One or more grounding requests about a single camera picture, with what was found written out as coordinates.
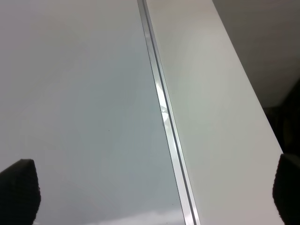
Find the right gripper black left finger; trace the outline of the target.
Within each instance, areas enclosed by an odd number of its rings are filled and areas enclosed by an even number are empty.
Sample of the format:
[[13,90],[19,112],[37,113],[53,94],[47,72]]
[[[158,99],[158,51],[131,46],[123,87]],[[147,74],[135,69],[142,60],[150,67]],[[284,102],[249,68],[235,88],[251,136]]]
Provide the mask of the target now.
[[34,160],[20,159],[0,173],[0,223],[32,225],[41,203]]

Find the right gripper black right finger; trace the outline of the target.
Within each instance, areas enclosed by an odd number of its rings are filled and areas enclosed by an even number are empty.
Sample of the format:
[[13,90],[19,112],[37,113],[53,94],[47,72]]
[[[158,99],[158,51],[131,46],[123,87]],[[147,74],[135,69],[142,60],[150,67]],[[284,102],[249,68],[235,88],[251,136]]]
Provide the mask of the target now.
[[285,225],[300,223],[300,158],[281,154],[274,179],[272,197]]

